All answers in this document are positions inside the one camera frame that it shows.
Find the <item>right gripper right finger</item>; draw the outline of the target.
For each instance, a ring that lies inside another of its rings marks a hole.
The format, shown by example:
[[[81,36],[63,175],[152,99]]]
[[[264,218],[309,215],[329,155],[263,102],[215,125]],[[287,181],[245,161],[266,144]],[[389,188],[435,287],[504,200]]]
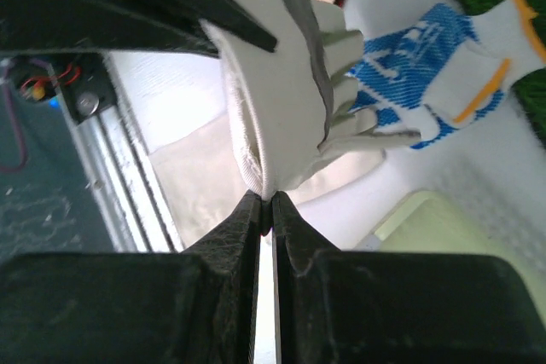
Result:
[[[542,363],[545,327],[498,257],[342,251],[272,201],[280,363]]]

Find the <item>green plastic storage basket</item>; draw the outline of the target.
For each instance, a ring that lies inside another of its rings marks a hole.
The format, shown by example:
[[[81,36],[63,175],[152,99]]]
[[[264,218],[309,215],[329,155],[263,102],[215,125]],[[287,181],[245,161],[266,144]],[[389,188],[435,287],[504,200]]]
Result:
[[[521,240],[491,232],[442,194],[409,194],[375,227],[366,246],[378,251],[500,257],[520,275],[539,314],[545,316],[545,263],[534,259]]]

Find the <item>grey striped canvas glove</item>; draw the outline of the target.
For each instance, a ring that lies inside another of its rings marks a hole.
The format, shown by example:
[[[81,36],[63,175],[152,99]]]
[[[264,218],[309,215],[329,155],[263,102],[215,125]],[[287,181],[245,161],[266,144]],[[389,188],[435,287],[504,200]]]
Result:
[[[355,108],[349,76],[363,35],[321,0],[235,0],[276,37],[268,52],[213,24],[205,30],[223,65],[235,161],[262,199],[298,188],[347,153],[416,144],[420,133],[375,131],[371,108]]]

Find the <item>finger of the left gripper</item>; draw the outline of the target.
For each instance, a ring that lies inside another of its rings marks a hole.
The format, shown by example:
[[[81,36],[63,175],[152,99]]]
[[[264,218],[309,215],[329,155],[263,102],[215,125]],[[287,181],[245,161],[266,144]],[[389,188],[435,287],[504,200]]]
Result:
[[[1,50],[8,55],[103,50],[217,56],[209,22],[271,52],[276,37],[235,0],[1,0]]]

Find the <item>blue white knit gloves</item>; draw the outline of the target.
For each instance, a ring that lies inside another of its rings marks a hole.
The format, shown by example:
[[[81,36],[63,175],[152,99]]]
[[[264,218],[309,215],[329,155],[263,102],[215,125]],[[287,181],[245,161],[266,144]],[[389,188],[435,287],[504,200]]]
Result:
[[[418,130],[415,150],[495,111],[510,92],[495,84],[504,64],[472,23],[437,3],[413,26],[366,41],[350,71],[360,86],[351,109],[375,109],[382,131]]]

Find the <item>beige canvas work glove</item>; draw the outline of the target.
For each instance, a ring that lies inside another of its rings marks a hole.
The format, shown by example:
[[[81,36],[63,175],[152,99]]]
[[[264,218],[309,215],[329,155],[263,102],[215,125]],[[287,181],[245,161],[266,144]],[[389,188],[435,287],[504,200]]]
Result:
[[[310,202],[369,174],[384,158],[382,151],[348,153],[288,196],[295,205]],[[150,161],[187,247],[227,218],[247,191],[232,152],[225,114],[157,149]]]

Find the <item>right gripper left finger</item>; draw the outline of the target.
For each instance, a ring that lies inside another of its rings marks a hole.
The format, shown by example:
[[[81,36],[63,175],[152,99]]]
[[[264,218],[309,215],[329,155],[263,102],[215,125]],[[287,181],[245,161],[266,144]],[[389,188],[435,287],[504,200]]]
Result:
[[[1,267],[4,363],[249,363],[261,202],[179,253],[36,253]]]

